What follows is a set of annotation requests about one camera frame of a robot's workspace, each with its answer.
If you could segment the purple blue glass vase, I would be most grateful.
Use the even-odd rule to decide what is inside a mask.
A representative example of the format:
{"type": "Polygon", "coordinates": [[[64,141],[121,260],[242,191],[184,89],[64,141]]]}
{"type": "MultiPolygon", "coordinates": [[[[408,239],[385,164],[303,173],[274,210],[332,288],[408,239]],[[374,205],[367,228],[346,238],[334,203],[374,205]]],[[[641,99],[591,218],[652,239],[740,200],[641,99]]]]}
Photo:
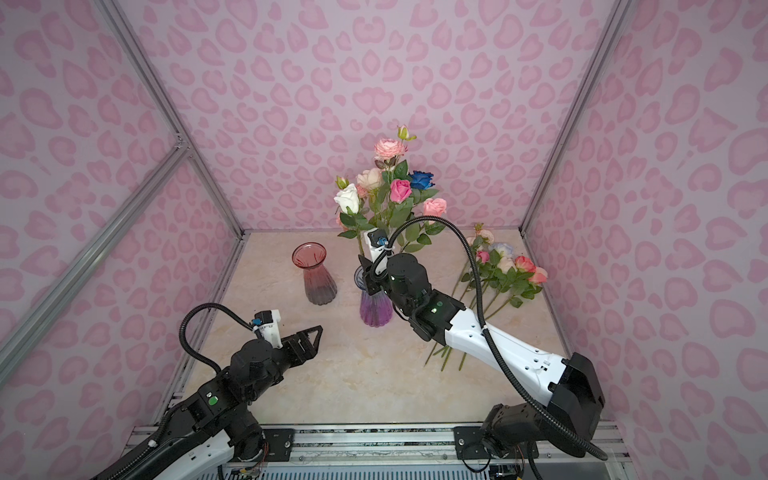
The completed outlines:
{"type": "Polygon", "coordinates": [[[368,292],[362,266],[356,269],[354,281],[361,290],[359,315],[363,323],[373,328],[387,325],[394,313],[389,297],[384,291],[378,291],[375,294],[368,292]]]}

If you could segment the pink rose spray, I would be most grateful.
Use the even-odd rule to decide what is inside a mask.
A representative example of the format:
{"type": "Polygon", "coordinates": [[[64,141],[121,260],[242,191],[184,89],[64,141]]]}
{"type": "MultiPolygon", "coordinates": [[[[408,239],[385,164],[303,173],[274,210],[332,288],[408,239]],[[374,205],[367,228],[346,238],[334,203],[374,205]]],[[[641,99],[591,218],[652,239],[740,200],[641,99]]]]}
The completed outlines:
{"type": "MultiPolygon", "coordinates": [[[[384,183],[371,192],[368,197],[363,198],[368,210],[367,216],[373,223],[374,229],[383,229],[386,233],[391,233],[401,226],[396,228],[389,226],[390,186],[397,179],[409,181],[409,175],[413,171],[419,171],[411,169],[405,159],[408,144],[415,139],[416,136],[411,134],[409,129],[403,125],[398,128],[394,138],[382,138],[374,144],[374,166],[372,168],[376,167],[382,171],[384,183]]],[[[412,209],[406,221],[418,216],[443,216],[447,210],[447,201],[440,198],[438,193],[439,190],[435,184],[427,190],[412,190],[410,196],[412,209]]]]}

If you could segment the magenta rose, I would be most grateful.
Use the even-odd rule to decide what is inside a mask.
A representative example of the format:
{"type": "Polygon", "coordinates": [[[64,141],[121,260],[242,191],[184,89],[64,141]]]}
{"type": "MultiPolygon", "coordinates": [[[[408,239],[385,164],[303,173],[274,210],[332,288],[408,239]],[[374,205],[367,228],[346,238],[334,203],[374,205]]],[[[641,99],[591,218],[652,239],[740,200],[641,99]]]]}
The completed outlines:
{"type": "Polygon", "coordinates": [[[394,180],[390,186],[389,195],[389,226],[396,228],[402,225],[412,209],[412,187],[408,180],[394,180]]]}

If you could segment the blue rose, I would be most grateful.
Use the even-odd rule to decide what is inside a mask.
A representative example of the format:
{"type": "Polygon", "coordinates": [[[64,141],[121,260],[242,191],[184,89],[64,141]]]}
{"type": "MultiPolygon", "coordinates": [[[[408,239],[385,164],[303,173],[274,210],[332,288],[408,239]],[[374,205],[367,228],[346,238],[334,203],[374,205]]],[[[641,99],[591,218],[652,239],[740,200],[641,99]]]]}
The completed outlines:
{"type": "Polygon", "coordinates": [[[427,190],[434,186],[434,174],[424,171],[413,171],[409,175],[409,182],[412,190],[427,190]]]}

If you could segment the cream white rose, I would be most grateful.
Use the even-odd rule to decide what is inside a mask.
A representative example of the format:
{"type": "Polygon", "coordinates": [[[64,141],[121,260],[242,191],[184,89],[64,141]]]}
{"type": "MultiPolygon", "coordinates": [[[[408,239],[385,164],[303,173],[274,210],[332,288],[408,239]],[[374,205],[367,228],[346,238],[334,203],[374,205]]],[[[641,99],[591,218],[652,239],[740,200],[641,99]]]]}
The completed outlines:
{"type": "Polygon", "coordinates": [[[382,171],[379,168],[364,170],[356,177],[356,189],[360,198],[366,198],[369,194],[384,183],[382,171]]]}

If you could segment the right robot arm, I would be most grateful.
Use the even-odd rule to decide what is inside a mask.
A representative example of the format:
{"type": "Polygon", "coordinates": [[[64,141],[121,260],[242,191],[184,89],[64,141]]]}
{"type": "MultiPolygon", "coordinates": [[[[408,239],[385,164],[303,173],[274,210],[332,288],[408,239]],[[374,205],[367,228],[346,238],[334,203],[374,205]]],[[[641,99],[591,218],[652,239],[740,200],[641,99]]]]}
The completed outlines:
{"type": "Polygon", "coordinates": [[[358,260],[357,283],[371,294],[385,294],[422,340],[497,369],[522,398],[518,405],[495,405],[483,421],[480,442],[491,456],[505,458],[527,443],[547,441],[572,457],[607,460],[593,442],[605,399],[588,358],[564,358],[480,322],[460,300],[433,288],[425,267],[411,254],[381,263],[365,256],[358,260]]]}

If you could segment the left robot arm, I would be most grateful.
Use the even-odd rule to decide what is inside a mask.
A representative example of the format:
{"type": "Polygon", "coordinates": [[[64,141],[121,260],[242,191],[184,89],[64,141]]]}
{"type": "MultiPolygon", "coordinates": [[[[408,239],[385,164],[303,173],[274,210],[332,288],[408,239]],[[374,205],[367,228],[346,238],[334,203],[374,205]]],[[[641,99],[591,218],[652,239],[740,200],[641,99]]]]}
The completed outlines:
{"type": "Polygon", "coordinates": [[[321,326],[299,331],[275,347],[265,338],[246,342],[230,365],[172,407],[157,429],[97,479],[194,479],[235,460],[265,461],[271,446],[250,405],[279,384],[291,368],[315,358],[321,326]]]}

